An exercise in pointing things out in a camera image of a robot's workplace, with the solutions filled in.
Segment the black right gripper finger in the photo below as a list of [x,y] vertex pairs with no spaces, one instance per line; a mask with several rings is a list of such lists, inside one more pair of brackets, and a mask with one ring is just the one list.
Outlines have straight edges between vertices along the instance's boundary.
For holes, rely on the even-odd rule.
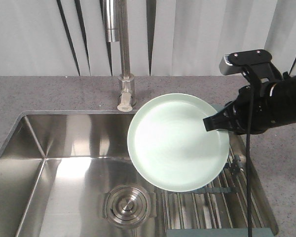
[[229,130],[230,117],[227,110],[221,110],[216,114],[203,119],[206,131],[225,129]]

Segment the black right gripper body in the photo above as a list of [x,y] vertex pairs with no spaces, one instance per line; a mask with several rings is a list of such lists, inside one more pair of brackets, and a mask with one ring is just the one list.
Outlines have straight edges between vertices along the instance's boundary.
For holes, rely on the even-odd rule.
[[259,96],[252,96],[250,86],[239,89],[236,99],[224,109],[226,128],[239,135],[261,134],[281,125],[279,99],[275,95],[276,85],[263,88]]

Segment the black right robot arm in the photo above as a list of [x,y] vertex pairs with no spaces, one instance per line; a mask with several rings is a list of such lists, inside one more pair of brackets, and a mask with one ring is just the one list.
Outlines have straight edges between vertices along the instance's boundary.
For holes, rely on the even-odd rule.
[[[296,123],[296,75],[286,75],[283,80],[276,82],[265,82],[260,92],[260,97],[255,97],[253,101],[251,134],[261,134],[274,127]],[[205,129],[246,134],[250,101],[250,87],[240,88],[234,101],[227,103],[215,115],[203,119]]]

